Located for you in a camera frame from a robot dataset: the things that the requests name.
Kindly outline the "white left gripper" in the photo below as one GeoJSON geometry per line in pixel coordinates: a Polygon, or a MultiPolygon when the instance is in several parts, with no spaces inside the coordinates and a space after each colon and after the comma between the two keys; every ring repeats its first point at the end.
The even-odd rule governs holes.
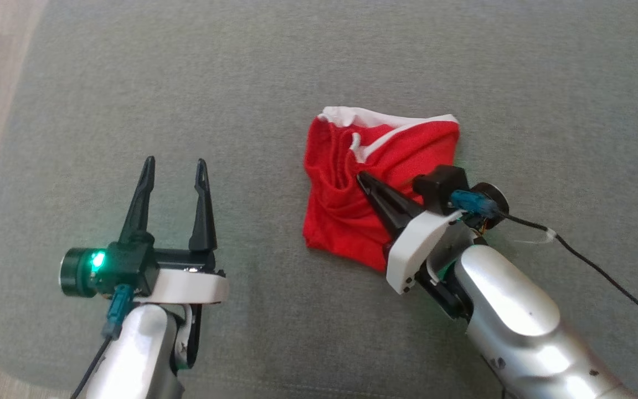
{"type": "MultiPolygon", "coordinates": [[[[132,242],[137,235],[147,233],[155,167],[155,157],[147,157],[122,225],[119,242],[132,242]]],[[[137,303],[213,305],[226,301],[229,296],[229,282],[225,272],[216,268],[214,251],[218,244],[205,159],[200,158],[197,161],[194,187],[198,198],[192,235],[188,240],[189,250],[155,250],[159,265],[155,287],[147,297],[135,296],[134,301],[137,303]]]]}

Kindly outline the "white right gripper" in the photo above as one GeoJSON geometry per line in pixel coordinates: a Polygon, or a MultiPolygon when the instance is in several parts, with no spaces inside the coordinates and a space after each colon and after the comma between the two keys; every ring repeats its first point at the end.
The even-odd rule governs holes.
{"type": "Polygon", "coordinates": [[[461,211],[448,216],[421,213],[423,207],[415,200],[369,172],[359,172],[356,180],[389,237],[397,237],[388,252],[387,282],[400,295],[412,289],[422,272],[428,287],[445,282],[450,267],[482,238],[462,220],[461,211]]]}

